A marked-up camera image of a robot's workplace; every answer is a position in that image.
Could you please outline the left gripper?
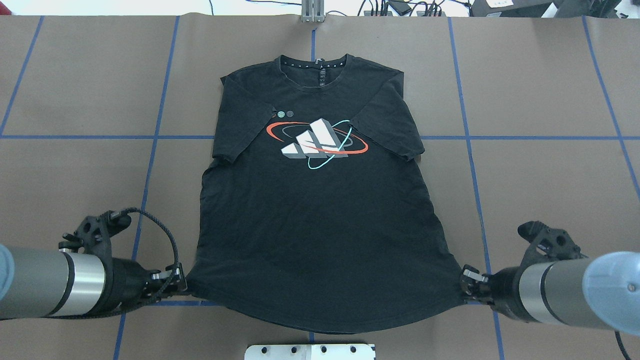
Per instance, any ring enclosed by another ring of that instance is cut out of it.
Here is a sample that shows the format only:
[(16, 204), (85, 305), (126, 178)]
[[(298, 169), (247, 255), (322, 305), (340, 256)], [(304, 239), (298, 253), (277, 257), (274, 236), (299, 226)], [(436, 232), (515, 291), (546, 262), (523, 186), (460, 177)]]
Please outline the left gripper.
[(158, 303), (175, 296), (187, 296), (186, 277), (183, 265), (169, 265), (164, 271), (150, 273), (141, 264), (131, 259), (107, 258), (105, 283), (102, 290), (102, 315), (114, 316), (137, 305), (150, 280), (151, 287), (158, 288), (148, 294), (148, 303)]

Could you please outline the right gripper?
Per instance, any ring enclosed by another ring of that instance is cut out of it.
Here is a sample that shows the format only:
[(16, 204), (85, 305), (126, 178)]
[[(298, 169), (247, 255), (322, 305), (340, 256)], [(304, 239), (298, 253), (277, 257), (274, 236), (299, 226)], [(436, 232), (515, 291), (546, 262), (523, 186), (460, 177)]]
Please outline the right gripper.
[(462, 267), (461, 286), (467, 287), (462, 289), (465, 301), (489, 305), (509, 319), (522, 319), (517, 273), (518, 268), (505, 268), (488, 276), (473, 266)]

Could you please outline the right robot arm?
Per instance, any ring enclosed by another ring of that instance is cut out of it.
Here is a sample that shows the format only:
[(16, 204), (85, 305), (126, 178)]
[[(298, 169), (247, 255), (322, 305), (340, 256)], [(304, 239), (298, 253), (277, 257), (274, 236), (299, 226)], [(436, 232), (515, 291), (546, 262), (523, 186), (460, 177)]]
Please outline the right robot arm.
[(594, 259), (545, 260), (483, 275), (466, 265), (467, 299), (526, 323), (640, 333), (640, 255), (615, 251)]

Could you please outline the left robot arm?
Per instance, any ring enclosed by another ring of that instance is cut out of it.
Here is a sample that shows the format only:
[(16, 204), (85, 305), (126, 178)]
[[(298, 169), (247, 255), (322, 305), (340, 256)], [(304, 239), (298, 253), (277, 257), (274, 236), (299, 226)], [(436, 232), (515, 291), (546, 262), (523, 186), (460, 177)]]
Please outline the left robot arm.
[(117, 316), (186, 290), (181, 264), (160, 271), (130, 259), (1, 246), (3, 321)]

